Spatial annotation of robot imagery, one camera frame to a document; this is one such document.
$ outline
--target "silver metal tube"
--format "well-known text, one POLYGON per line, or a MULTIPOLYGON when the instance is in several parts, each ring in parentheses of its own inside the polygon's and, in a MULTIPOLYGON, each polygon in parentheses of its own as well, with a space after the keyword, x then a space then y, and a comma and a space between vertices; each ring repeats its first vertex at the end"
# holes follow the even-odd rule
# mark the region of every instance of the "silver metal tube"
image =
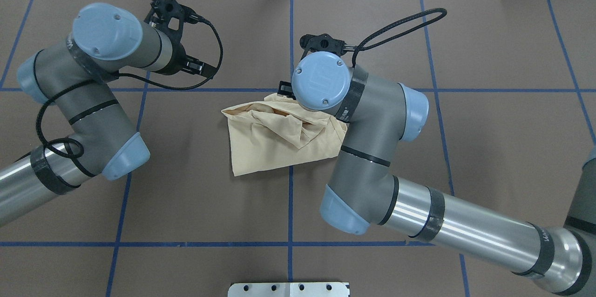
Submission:
POLYGON ((433 243, 462 250, 513 272, 532 268, 540 253, 534 226, 453 196, 445 196, 445 221, 433 243))
POLYGON ((558 293, 575 283, 582 271, 582 250, 573 234, 562 227, 547 229, 553 238, 555 256, 544 277, 534 280, 540 288, 558 293))
MULTIPOLYGON (((444 195, 444 198, 443 225, 432 243, 454 248, 513 272, 525 272, 534 266, 540 252, 540 240, 532 225, 453 196, 444 195)), ((418 234, 426 222, 422 219, 428 217, 428 211, 423 212, 428 207, 428 189, 400 179, 398 199, 385 225, 411 236, 418 234)))
POLYGON ((430 211, 430 193, 426 187, 399 178, 400 192, 391 218, 385 226, 414 236, 424 228, 430 211))
MULTIPOLYGON (((56 148, 64 151, 63 144, 57 145, 56 148)), ((70 159, 60 157, 49 150, 45 150, 45 155, 52 170, 69 184, 78 185, 89 180, 70 159)), ((0 227, 57 196, 39 181, 29 157, 20 159, 0 170, 0 227)))

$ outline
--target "beige cloth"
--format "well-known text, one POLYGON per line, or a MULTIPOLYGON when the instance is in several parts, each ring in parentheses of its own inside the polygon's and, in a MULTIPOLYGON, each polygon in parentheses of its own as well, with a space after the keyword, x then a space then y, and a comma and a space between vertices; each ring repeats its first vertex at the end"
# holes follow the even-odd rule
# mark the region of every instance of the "beige cloth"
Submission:
POLYGON ((228 117, 234 176, 336 157, 347 130, 335 117, 277 94, 222 113, 228 117))

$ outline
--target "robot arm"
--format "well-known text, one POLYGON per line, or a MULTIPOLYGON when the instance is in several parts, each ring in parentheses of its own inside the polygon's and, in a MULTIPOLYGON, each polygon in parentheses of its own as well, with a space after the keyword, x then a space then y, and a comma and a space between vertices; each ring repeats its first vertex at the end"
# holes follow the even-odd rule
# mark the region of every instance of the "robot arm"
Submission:
MULTIPOLYGON (((42 142, 30 156, 0 170, 0 226, 89 178, 103 174, 115 180, 149 159, 136 125, 106 83, 128 75, 118 73, 124 66, 213 78, 219 65, 186 55, 180 44, 186 22, 212 26, 176 0, 153 0, 145 23, 125 9, 91 4, 81 9, 66 41, 39 51, 19 67, 23 91, 44 104, 42 109, 55 103, 74 133, 67 140, 42 142), (168 27, 172 18, 179 19, 177 30, 168 27)), ((37 125, 40 135, 40 116, 37 125)))
POLYGON ((398 141, 415 139, 426 122, 423 94, 358 65, 347 68, 324 51, 302 59, 291 87, 305 108, 350 123, 321 204, 330 225, 363 234, 377 223, 495 263, 558 295, 594 295, 596 150, 566 226, 543 229, 389 173, 398 141))

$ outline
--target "metal plate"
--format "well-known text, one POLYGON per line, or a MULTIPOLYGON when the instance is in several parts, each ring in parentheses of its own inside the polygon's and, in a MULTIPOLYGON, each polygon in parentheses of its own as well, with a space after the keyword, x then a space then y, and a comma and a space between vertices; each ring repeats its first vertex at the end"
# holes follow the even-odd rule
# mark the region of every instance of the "metal plate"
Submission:
POLYGON ((228 297, 349 297, 346 282, 236 283, 228 297))

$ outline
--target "black cable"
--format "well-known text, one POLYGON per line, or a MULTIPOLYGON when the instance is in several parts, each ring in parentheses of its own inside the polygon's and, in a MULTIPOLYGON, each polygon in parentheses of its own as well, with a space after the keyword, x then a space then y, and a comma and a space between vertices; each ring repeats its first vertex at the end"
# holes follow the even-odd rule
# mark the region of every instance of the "black cable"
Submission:
MULTIPOLYGON (((211 30, 213 30, 213 34, 215 35, 215 38, 217 39, 217 44, 219 45, 219 61, 217 62, 217 66, 215 67, 215 74, 217 74, 217 72, 219 72, 219 68, 222 65, 222 60, 224 59, 224 47, 222 45, 222 40, 221 38, 219 38, 219 34, 217 32, 217 30, 215 29, 215 26, 211 23, 211 21, 205 19, 204 17, 199 16, 199 22, 200 23, 204 23, 205 25, 211 27, 211 30)), ((130 77, 130 78, 135 78, 138 79, 139 81, 143 81, 145 83, 149 83, 151 85, 155 85, 156 87, 160 87, 160 88, 164 88, 164 89, 168 89, 168 90, 174 90, 174 91, 186 91, 186 90, 192 90, 192 89, 196 89, 197 87, 200 87, 201 85, 207 83, 207 81, 210 81, 213 77, 211 78, 206 78, 204 79, 202 82, 196 84, 196 85, 192 85, 191 87, 170 87, 168 85, 163 85, 161 83, 157 83, 154 81, 151 81, 147 78, 138 76, 136 74, 115 74, 115 76, 119 77, 130 77)))
POLYGON ((43 135, 43 131, 41 129, 41 123, 43 120, 43 115, 45 114, 45 111, 47 110, 47 107, 50 106, 54 101, 58 100, 58 98, 64 96, 65 94, 69 93, 70 91, 74 90, 74 89, 78 89, 80 87, 83 87, 85 85, 89 85, 91 83, 94 83, 95 81, 92 79, 89 79, 87 81, 83 81, 83 82, 79 82, 75 85, 71 85, 70 87, 60 91, 59 93, 55 94, 53 97, 51 97, 50 99, 48 99, 39 109, 39 113, 37 116, 37 119, 35 119, 35 131, 37 133, 37 136, 39 138, 39 141, 41 142, 41 144, 43 145, 43 148, 45 149, 49 149, 51 152, 53 152, 56 155, 62 156, 62 157, 66 157, 67 159, 77 159, 78 157, 83 156, 83 153, 85 153, 85 150, 83 148, 83 145, 78 142, 75 139, 72 138, 60 138, 60 139, 55 139, 55 140, 51 140, 48 141, 46 140, 45 136, 43 135), (79 152, 76 154, 69 154, 69 153, 64 153, 56 148, 54 148, 54 144, 57 143, 63 143, 63 144, 74 144, 75 146, 77 146, 77 148, 79 148, 79 152))
POLYGON ((369 49, 373 49, 373 47, 378 47, 380 45, 386 44, 387 42, 389 42, 391 40, 395 40, 397 38, 400 38, 401 36, 404 36, 406 34, 410 34, 411 32, 413 32, 413 31, 415 31, 417 29, 420 29, 420 28, 422 28, 424 26, 428 26, 428 25, 434 23, 435 21, 439 21, 440 19, 443 19, 443 17, 445 17, 445 15, 447 15, 447 10, 444 9, 444 8, 428 9, 428 10, 426 10, 424 12, 416 13, 415 15, 410 15, 409 17, 406 17, 404 19, 401 19, 401 20, 398 20, 396 22, 390 23, 389 25, 387 25, 387 26, 385 26, 385 27, 377 30, 377 32, 374 32, 373 34, 370 34, 370 36, 368 36, 367 38, 365 38, 364 40, 362 40, 362 42, 360 42, 360 44, 356 46, 355 51, 354 51, 354 54, 352 55, 352 67, 355 67, 356 66, 356 57, 358 56, 358 53, 360 51, 366 51, 366 50, 369 50, 369 49), (434 18, 430 19, 429 21, 424 21, 423 23, 421 23, 421 24, 419 24, 419 25, 417 25, 415 27, 412 27, 412 28, 406 30, 405 32, 401 32, 400 34, 394 35, 394 36, 392 36, 390 38, 387 38, 387 39, 382 40, 382 41, 379 41, 379 42, 377 42, 377 43, 375 43, 373 45, 370 45, 370 46, 365 47, 365 45, 368 42, 370 42, 370 40, 372 40, 372 39, 376 38, 377 36, 379 36, 379 35, 387 32, 388 30, 390 30, 392 28, 395 28, 395 27, 397 27, 399 25, 403 25, 406 22, 409 22, 409 21, 412 21, 412 20, 415 20, 415 19, 419 19, 421 17, 426 17, 426 15, 430 15, 430 14, 433 14, 433 13, 440 13, 440 15, 438 17, 434 17, 434 18))
MULTIPOLYGON (((219 37, 219 34, 217 32, 217 30, 215 29, 215 26, 211 23, 211 21, 205 19, 202 16, 198 17, 198 21, 200 23, 204 23, 205 25, 209 26, 211 28, 211 30, 213 30, 213 34, 215 35, 215 38, 217 39, 217 44, 219 45, 219 61, 217 62, 217 67, 215 68, 215 74, 217 74, 217 72, 219 72, 219 68, 221 68, 222 65, 222 60, 224 58, 224 47, 222 45, 222 41, 221 38, 219 37)), ((146 79, 144 77, 141 76, 137 76, 135 74, 115 74, 117 77, 130 77, 130 78, 136 78, 140 81, 149 83, 151 85, 155 85, 156 87, 161 87, 164 89, 170 89, 170 90, 176 90, 176 91, 184 91, 184 90, 190 90, 190 89, 195 89, 197 87, 200 87, 201 85, 205 84, 207 81, 210 81, 213 76, 211 78, 207 78, 204 79, 202 82, 193 85, 191 87, 169 87, 168 85, 163 85, 157 82, 153 82, 149 79, 146 79)), ((80 87, 83 87, 85 85, 89 85, 91 83, 94 83, 95 81, 92 79, 89 79, 87 81, 83 81, 83 82, 79 82, 77 84, 71 85, 70 87, 60 91, 59 93, 55 94, 53 97, 51 97, 50 99, 48 99, 43 105, 42 107, 39 109, 39 113, 37 116, 37 119, 35 120, 35 131, 37 133, 37 136, 39 138, 39 141, 42 143, 43 147, 45 149, 49 149, 50 151, 52 151, 53 153, 55 153, 56 155, 59 155, 61 157, 65 157, 67 159, 77 159, 81 156, 83 156, 83 153, 85 153, 85 149, 83 148, 83 145, 78 142, 75 139, 72 138, 60 138, 60 139, 55 139, 55 140, 50 140, 48 141, 45 138, 45 135, 43 135, 43 131, 41 128, 42 125, 42 121, 43 121, 43 115, 45 114, 47 108, 56 100, 58 100, 58 98, 62 97, 63 95, 70 93, 70 91, 74 90, 74 89, 78 89, 80 87), (78 149, 79 152, 78 153, 64 153, 56 148, 54 148, 54 144, 58 144, 58 143, 62 143, 64 145, 66 144, 74 144, 78 149)), ((30 155, 30 153, 23 155, 22 157, 19 157, 18 160, 23 159, 23 157, 27 157, 28 155, 30 155)))

